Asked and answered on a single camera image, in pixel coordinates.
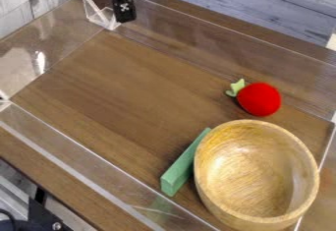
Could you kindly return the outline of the wooden bowl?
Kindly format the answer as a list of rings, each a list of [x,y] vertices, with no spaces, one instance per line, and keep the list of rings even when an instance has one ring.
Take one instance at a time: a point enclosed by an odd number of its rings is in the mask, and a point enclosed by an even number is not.
[[[313,155],[273,123],[245,119],[216,126],[197,147],[193,170],[207,209],[239,231],[287,229],[316,199]]]

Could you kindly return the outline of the clear acrylic front wall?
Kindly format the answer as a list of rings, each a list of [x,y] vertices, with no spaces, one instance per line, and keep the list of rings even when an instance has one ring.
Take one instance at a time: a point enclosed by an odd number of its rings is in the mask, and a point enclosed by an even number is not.
[[[11,101],[0,101],[0,135],[0,158],[100,231],[219,231]]]

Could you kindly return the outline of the clear acrylic corner bracket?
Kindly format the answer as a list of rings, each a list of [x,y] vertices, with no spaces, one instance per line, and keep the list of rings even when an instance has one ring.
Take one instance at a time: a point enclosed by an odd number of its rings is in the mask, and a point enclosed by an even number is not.
[[[83,4],[88,21],[103,29],[115,30],[123,24],[117,22],[115,10],[111,7],[100,9],[93,0],[83,0]]]

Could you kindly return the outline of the green rectangular block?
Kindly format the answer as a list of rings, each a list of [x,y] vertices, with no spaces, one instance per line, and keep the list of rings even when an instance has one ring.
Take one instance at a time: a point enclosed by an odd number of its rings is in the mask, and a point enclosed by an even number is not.
[[[189,146],[160,177],[161,192],[169,197],[173,197],[176,195],[193,174],[195,153],[201,140],[209,132],[211,128],[205,128],[201,131],[193,142],[189,144]]]

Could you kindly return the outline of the clear acrylic left wall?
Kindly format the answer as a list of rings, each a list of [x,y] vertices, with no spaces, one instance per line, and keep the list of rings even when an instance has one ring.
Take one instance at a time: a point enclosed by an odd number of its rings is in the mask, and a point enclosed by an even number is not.
[[[9,99],[101,28],[69,0],[0,40],[0,99]]]

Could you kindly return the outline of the clear acrylic wall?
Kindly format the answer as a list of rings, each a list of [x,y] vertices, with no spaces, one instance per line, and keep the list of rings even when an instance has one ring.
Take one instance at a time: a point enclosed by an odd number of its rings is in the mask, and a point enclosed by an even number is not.
[[[11,101],[0,101],[0,135],[0,158],[100,231],[219,231]]]
[[[287,104],[323,117],[336,113],[336,65],[224,24],[205,9],[133,0],[136,20],[119,33],[221,78],[273,85]]]
[[[69,0],[0,40],[0,99],[9,99],[101,28]]]

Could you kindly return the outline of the red felt ball with leaf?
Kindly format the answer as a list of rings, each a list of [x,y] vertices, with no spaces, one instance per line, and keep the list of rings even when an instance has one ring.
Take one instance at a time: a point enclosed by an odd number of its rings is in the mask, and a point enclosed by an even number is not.
[[[245,84],[240,79],[229,85],[224,92],[236,99],[240,107],[253,116],[265,117],[275,114],[281,107],[281,95],[279,90],[267,83]]]

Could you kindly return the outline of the clear acrylic back wall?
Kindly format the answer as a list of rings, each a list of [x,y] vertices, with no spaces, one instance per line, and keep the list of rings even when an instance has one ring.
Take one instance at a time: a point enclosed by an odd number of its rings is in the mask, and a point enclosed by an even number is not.
[[[221,78],[273,85],[287,104],[323,117],[336,113],[336,65],[224,24],[205,9],[133,0],[136,20],[119,33]]]

